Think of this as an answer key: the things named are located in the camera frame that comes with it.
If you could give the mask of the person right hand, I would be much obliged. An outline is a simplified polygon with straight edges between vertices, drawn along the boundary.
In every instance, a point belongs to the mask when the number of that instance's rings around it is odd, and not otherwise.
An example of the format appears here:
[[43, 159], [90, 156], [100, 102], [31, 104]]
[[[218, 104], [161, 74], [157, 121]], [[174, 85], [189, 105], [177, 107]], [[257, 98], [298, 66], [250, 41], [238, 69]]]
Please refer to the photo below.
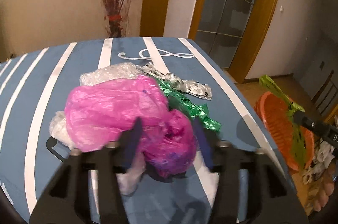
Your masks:
[[335, 182], [333, 181], [333, 176], [336, 172], [336, 168], [336, 159], [333, 159], [322, 175], [319, 191], [313, 201], [313, 209], [316, 212], [321, 211], [321, 209], [325, 207], [329, 197], [334, 192]]

